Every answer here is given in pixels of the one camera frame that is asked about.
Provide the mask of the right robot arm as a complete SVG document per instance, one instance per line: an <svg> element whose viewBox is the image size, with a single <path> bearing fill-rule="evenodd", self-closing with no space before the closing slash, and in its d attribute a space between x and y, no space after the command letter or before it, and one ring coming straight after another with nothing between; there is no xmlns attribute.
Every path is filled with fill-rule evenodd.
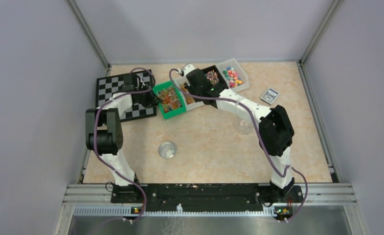
<svg viewBox="0 0 384 235"><path fill-rule="evenodd" d="M186 79L185 87L195 101L235 114L254 127L259 145L272 167L271 195L278 202L289 198L294 186L290 170L294 129L286 109L255 103L237 94L225 82L212 84L204 71L192 64L184 66L179 74Z"/></svg>

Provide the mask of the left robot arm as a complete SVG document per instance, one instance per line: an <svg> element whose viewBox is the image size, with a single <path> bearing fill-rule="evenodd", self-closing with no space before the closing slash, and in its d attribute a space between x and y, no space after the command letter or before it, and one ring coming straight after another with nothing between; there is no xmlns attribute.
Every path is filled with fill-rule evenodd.
<svg viewBox="0 0 384 235"><path fill-rule="evenodd" d="M97 80L97 107L85 112L85 140L114 177L114 186L124 187L122 195L129 202L141 197L135 172L129 166L122 146L124 136L121 116L135 104L144 108L157 106L160 100L153 93L156 81L151 70L135 68L125 74Z"/></svg>

